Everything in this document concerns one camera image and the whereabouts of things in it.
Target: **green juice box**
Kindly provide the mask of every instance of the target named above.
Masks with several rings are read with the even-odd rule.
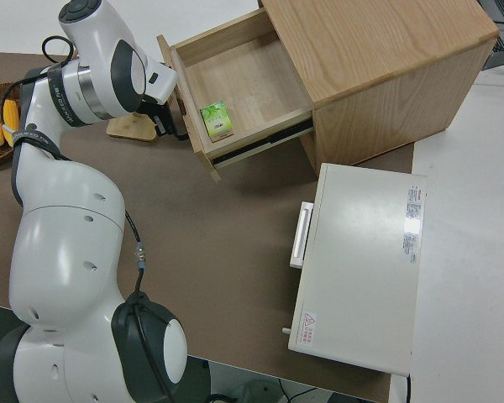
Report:
[[[234,134],[228,111],[223,101],[215,102],[200,109],[207,134],[211,141],[219,141]]]

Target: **brown tabletop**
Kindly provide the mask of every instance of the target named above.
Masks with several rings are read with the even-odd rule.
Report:
[[[0,54],[0,83],[48,65],[39,55]],[[317,178],[298,140],[221,170],[214,183],[188,142],[110,138],[106,124],[64,135],[61,151],[114,180],[147,251],[143,289],[182,321],[189,354],[275,377],[388,401],[390,375],[288,350],[300,271],[289,267],[302,201]],[[410,172],[412,146],[363,164]],[[0,306],[21,207],[0,170]],[[134,288],[134,237],[127,228],[118,283]]]

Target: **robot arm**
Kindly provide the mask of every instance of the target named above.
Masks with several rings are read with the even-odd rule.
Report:
[[[71,1],[60,24],[80,57],[23,86],[13,136],[13,192],[24,210],[9,300],[27,327],[0,344],[0,401],[171,401],[185,336],[163,306],[139,290],[124,301],[118,290],[121,192],[93,168],[52,155],[72,128],[131,113],[145,99],[163,103],[176,73],[135,44],[106,0]]]

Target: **warning label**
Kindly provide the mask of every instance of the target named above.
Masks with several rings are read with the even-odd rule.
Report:
[[[298,342],[300,344],[311,345],[313,342],[313,333],[318,320],[315,313],[303,312],[301,319],[301,331],[299,333]]]
[[[407,193],[407,209],[403,234],[403,253],[411,263],[416,263],[420,249],[422,229],[422,189],[413,186]]]

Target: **wooden nightstand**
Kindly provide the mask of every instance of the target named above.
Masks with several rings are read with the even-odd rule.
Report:
[[[497,29],[474,0],[264,0],[169,47],[194,152],[217,168],[301,136],[314,170],[353,165],[447,128]],[[212,142],[200,108],[224,101]]]

